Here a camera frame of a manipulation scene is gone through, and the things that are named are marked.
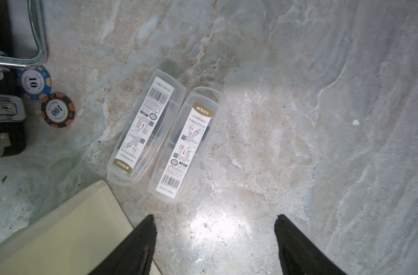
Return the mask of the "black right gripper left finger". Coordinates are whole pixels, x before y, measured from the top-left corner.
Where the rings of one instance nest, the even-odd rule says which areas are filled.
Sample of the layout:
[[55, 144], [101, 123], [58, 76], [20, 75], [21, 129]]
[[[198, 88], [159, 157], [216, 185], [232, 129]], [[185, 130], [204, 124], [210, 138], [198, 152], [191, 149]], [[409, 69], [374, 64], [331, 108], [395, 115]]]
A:
[[148, 275], [155, 254], [157, 227], [147, 215], [91, 275]]

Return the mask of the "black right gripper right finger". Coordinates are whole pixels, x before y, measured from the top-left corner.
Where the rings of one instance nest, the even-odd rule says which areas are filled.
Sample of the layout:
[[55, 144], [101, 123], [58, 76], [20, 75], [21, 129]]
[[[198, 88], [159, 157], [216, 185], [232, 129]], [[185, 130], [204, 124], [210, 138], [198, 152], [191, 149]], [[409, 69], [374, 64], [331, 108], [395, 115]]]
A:
[[345, 274], [287, 216], [283, 214], [278, 216], [274, 224], [274, 232], [283, 274]]

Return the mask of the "cream canvas tote bag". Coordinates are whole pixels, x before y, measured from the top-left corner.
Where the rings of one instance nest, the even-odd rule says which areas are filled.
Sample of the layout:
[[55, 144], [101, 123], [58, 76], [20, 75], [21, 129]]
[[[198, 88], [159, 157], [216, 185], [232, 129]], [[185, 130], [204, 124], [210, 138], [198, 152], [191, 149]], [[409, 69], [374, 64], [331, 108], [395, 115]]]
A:
[[98, 181], [3, 241], [0, 275], [90, 275], [135, 227]]

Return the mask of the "red poker chip 100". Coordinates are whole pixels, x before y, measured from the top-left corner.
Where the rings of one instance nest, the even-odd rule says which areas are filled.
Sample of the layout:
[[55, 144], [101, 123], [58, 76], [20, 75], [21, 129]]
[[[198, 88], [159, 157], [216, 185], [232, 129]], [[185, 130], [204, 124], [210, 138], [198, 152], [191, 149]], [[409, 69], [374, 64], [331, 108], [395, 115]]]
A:
[[72, 100], [62, 92], [54, 92], [42, 99], [41, 113], [45, 122], [55, 128], [70, 126], [76, 115]]

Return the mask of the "black case with latches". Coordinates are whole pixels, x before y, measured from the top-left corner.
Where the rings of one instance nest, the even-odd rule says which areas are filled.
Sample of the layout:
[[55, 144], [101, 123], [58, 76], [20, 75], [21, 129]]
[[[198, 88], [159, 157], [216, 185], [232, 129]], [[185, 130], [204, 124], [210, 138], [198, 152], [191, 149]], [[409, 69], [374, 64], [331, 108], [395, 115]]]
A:
[[0, 158], [18, 155], [26, 147], [25, 108], [16, 86], [16, 71], [47, 61], [47, 45], [40, 1], [27, 2], [37, 53], [30, 58], [12, 57], [12, 36], [7, 1], [0, 1]]

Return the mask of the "blue poker chip 10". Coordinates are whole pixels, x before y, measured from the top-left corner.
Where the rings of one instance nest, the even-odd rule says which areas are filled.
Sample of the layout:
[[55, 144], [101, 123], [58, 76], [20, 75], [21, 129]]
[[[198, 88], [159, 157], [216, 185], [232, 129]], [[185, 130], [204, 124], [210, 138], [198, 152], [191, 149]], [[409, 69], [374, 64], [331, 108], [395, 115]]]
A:
[[42, 100], [51, 93], [52, 78], [43, 66], [20, 69], [16, 73], [17, 86], [22, 96]]

